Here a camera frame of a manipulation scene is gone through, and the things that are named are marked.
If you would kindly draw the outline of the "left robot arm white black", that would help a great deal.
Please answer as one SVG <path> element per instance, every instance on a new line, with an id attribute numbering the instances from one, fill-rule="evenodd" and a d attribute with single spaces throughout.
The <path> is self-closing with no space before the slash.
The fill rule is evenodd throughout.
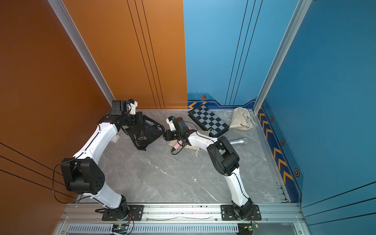
<path id="1" fill-rule="evenodd" d="M 84 198 L 94 199 L 103 206 L 100 212 L 112 219 L 127 220 L 130 212 L 125 196 L 107 185 L 98 163 L 110 140 L 121 128 L 145 121 L 142 112 L 131 114 L 116 111 L 114 115 L 108 113 L 103 116 L 85 145 L 72 158 L 65 158 L 59 164 L 66 189 Z"/>

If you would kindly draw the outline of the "green circuit board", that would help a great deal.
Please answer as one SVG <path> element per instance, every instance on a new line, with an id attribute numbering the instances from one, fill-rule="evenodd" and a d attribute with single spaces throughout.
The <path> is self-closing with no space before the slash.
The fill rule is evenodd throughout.
<path id="1" fill-rule="evenodd" d="M 129 224 L 113 224 L 111 229 L 112 235 L 127 235 L 129 230 Z"/>
<path id="2" fill-rule="evenodd" d="M 259 228 L 259 225 L 258 225 L 258 224 L 255 224 L 255 225 L 251 225 L 251 224 L 249 224 L 248 226 L 245 226 L 245 227 L 244 227 L 244 230 L 249 231 L 249 233 L 252 234 L 253 231 L 254 231 L 255 229 L 258 229 L 258 228 Z"/>

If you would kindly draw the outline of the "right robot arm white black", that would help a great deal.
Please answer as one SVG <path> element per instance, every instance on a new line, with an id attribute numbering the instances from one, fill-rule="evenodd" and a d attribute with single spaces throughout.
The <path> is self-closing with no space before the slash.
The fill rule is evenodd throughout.
<path id="1" fill-rule="evenodd" d="M 209 137 L 191 129 L 181 117 L 170 116 L 166 119 L 169 129 L 164 133 L 166 141 L 177 141 L 173 150 L 194 146 L 207 151 L 215 170 L 224 176 L 232 197 L 232 205 L 237 219 L 252 218 L 256 208 L 247 194 L 240 176 L 240 157 L 230 141 L 225 137 Z"/>

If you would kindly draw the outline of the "silver cylinder flashlight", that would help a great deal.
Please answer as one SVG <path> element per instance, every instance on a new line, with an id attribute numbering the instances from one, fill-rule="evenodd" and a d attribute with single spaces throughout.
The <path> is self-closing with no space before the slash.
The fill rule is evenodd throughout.
<path id="1" fill-rule="evenodd" d="M 233 146 L 235 145 L 245 145 L 248 143 L 248 139 L 247 138 L 239 138 L 239 139 L 236 139 L 236 140 L 231 140 L 229 141 L 229 143 Z"/>

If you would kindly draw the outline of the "white earbuds case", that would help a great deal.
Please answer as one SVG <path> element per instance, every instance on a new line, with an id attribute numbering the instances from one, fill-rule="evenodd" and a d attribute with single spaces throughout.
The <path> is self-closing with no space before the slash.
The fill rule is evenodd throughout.
<path id="1" fill-rule="evenodd" d="M 119 135 L 115 135 L 112 139 L 111 139 L 111 142 L 113 143 L 117 143 L 118 140 L 119 140 L 120 136 Z"/>

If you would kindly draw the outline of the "green circuit board right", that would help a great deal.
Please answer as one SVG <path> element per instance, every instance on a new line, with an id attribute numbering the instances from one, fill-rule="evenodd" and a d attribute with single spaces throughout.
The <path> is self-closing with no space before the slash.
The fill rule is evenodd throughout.
<path id="1" fill-rule="evenodd" d="M 258 229 L 258 228 L 259 228 L 259 225 L 258 225 L 258 224 L 255 224 L 255 225 L 251 225 L 251 224 L 249 224 L 248 226 L 245 226 L 245 227 L 244 227 L 244 230 L 249 231 L 249 233 L 252 234 L 253 231 L 254 231 L 255 229 Z"/>

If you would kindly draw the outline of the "green circuit board left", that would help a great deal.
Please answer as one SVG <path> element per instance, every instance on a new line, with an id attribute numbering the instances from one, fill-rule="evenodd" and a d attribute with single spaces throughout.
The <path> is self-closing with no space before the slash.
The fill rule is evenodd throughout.
<path id="1" fill-rule="evenodd" d="M 129 230 L 129 224 L 113 224 L 111 229 L 112 235 L 127 235 Z"/>

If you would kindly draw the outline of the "beige drawstring bag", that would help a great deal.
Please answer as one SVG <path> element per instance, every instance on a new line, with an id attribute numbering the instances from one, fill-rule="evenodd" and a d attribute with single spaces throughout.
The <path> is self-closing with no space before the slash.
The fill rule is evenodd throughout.
<path id="1" fill-rule="evenodd" d="M 253 116 L 246 108 L 237 107 L 233 111 L 226 110 L 224 115 L 228 117 L 230 114 L 232 114 L 232 118 L 229 128 L 248 131 L 258 126 Z"/>
<path id="2" fill-rule="evenodd" d="M 198 134 L 194 133 L 193 134 L 193 144 L 192 143 L 185 144 L 185 148 L 187 148 L 187 149 L 193 149 L 196 152 L 198 152 L 199 149 L 206 150 L 207 146 L 208 146 L 208 143 L 209 143 L 209 140 L 205 140 L 204 141 L 203 139 L 204 139 L 204 137 L 207 137 L 207 138 L 210 139 L 210 137 L 208 136 L 208 134 L 210 134 L 210 131 L 199 130 Z M 168 145 L 171 146 L 171 147 L 173 147 L 176 143 L 177 143 L 177 140 L 173 140 L 173 141 L 169 141 Z"/>

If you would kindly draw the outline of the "aluminium front rail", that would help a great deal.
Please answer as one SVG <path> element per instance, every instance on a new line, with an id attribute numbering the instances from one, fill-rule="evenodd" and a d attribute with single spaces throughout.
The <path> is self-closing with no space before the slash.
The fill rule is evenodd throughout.
<path id="1" fill-rule="evenodd" d="M 305 218 L 296 203 L 258 203 L 252 215 L 243 222 L 304 223 Z M 227 203 L 130 203 L 131 215 L 138 224 L 146 223 L 240 223 L 232 205 Z M 68 205 L 59 223 L 117 223 L 118 220 L 98 213 L 99 204 Z"/>

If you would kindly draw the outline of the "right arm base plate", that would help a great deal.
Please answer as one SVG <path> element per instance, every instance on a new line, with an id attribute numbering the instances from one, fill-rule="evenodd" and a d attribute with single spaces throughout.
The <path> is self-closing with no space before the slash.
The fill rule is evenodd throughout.
<path id="1" fill-rule="evenodd" d="M 221 216 L 223 221 L 232 220 L 252 220 L 261 221 L 261 212 L 258 205 L 244 205 L 238 207 L 234 205 L 221 205 Z"/>

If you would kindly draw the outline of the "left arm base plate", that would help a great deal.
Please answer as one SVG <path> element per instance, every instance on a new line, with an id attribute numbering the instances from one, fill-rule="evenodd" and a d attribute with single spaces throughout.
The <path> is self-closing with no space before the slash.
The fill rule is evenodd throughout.
<path id="1" fill-rule="evenodd" d="M 125 209 L 103 209 L 102 221 L 141 221 L 144 205 L 127 205 Z"/>

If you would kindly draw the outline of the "black cloth bag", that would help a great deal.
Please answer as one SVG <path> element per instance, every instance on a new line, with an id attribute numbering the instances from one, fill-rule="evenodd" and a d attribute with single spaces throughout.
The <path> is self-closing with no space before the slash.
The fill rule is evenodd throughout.
<path id="1" fill-rule="evenodd" d="M 162 124 L 148 117 L 145 127 L 129 126 L 123 129 L 124 133 L 128 135 L 138 150 L 146 151 L 149 144 L 157 140 L 165 132 Z"/>

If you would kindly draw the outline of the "pink hair dryer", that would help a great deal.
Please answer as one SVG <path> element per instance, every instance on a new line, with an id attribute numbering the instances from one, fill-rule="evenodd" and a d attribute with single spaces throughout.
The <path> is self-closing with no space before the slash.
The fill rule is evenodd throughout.
<path id="1" fill-rule="evenodd" d="M 171 154 L 177 155 L 185 147 L 185 144 L 182 141 L 177 141 L 177 143 L 172 147 Z"/>

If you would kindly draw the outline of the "black white chessboard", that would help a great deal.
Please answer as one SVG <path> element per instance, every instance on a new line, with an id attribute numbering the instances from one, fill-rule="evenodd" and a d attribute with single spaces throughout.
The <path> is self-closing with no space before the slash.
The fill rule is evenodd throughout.
<path id="1" fill-rule="evenodd" d="M 210 137 L 218 138 L 229 130 L 229 125 L 204 104 L 188 111 L 188 116 L 202 130 L 209 131 Z"/>

